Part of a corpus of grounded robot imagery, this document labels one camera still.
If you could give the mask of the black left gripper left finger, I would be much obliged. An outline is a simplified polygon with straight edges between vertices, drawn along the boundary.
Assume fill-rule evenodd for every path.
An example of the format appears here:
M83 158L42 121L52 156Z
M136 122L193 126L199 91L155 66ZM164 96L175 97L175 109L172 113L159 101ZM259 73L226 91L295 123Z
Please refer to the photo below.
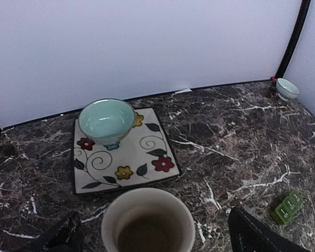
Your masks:
M83 251L83 246L82 223L72 211L41 236L39 251Z

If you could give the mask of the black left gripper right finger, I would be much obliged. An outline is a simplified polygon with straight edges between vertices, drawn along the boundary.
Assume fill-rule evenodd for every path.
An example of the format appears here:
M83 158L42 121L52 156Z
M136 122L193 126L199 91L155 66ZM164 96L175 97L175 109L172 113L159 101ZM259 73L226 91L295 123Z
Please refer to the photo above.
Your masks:
M278 235L243 208L234 207L228 216L228 228L233 252L276 251L307 252L308 250Z

